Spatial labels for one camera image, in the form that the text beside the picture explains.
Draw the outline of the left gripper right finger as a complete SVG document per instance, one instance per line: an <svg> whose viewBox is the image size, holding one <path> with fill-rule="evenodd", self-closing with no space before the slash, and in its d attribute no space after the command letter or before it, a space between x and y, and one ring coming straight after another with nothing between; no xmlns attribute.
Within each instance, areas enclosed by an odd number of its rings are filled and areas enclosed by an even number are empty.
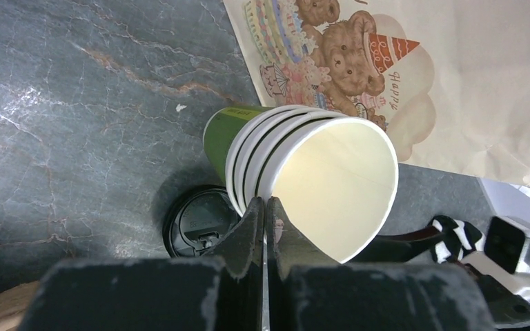
<svg viewBox="0 0 530 331"><path fill-rule="evenodd" d="M266 205L269 326L272 330L494 330L474 278L444 264L332 260Z"/></svg>

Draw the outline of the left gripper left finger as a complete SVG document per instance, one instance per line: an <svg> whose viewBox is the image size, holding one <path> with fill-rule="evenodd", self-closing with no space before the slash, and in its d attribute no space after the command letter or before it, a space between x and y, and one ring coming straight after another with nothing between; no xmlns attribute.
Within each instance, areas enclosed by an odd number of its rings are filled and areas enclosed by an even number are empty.
<svg viewBox="0 0 530 331"><path fill-rule="evenodd" d="M20 330L256 330L264 202L206 254L69 259L41 280Z"/></svg>

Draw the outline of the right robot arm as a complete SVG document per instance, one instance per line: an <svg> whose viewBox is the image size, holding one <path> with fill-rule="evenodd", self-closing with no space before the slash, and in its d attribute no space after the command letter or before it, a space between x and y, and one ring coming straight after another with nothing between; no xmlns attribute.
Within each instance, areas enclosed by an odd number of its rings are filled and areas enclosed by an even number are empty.
<svg viewBox="0 0 530 331"><path fill-rule="evenodd" d="M530 330L530 223L494 216L482 232L468 221L436 215L415 232L377 235L352 260L404 263L425 251L438 264L468 272L498 330Z"/></svg>

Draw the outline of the brown paper takeout bag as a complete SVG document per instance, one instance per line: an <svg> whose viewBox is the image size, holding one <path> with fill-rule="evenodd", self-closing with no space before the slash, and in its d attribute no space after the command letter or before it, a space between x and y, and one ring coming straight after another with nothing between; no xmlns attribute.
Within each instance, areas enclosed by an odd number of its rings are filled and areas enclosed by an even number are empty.
<svg viewBox="0 0 530 331"><path fill-rule="evenodd" d="M530 1L226 1L264 106L378 124L410 165L530 187Z"/></svg>

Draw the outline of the stack of black lids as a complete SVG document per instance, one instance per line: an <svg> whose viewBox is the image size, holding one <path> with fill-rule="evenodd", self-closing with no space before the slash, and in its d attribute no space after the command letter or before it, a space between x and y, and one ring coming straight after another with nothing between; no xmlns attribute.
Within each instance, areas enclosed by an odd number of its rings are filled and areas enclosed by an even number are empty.
<svg viewBox="0 0 530 331"><path fill-rule="evenodd" d="M216 246L240 221L224 186L199 185L179 195L162 224L171 258L199 257Z"/></svg>

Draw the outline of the stack of paper cups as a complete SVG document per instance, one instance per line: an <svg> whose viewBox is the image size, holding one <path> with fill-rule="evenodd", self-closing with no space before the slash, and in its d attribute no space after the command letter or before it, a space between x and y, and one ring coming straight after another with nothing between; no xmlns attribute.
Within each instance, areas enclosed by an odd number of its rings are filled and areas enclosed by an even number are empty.
<svg viewBox="0 0 530 331"><path fill-rule="evenodd" d="M330 110L223 108L207 121L203 146L238 214L255 197L278 198L292 224L339 263L378 234L398 189L385 131Z"/></svg>

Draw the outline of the black white striped cloth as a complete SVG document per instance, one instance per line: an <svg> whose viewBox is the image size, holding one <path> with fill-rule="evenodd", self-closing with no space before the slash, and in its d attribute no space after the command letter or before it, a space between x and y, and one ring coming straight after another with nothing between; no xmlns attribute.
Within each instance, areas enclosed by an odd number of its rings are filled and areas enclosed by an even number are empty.
<svg viewBox="0 0 530 331"><path fill-rule="evenodd" d="M432 260L436 263L460 261L471 253L484 249L485 236L472 223L437 215L429 225L444 235L441 242L429 250Z"/></svg>

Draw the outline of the cardboard cup carrier tray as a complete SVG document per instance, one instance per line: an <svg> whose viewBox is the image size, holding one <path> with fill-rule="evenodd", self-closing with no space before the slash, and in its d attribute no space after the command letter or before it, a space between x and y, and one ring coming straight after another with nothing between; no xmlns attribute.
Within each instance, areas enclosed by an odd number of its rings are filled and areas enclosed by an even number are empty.
<svg viewBox="0 0 530 331"><path fill-rule="evenodd" d="M0 330L16 330L40 283L23 283L0 293Z"/></svg>

